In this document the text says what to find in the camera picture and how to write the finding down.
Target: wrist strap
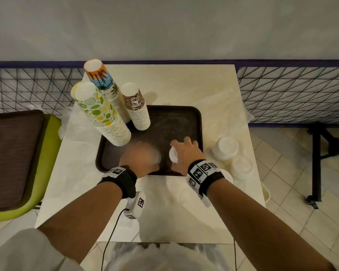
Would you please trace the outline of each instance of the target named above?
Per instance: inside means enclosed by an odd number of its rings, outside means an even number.
[[[128,165],[113,167],[102,176],[102,182],[113,182],[122,190],[122,199],[134,198],[136,196],[136,174],[129,169]]]
[[[190,187],[198,195],[206,195],[208,187],[215,181],[224,178],[221,169],[207,160],[194,161],[188,168]]]

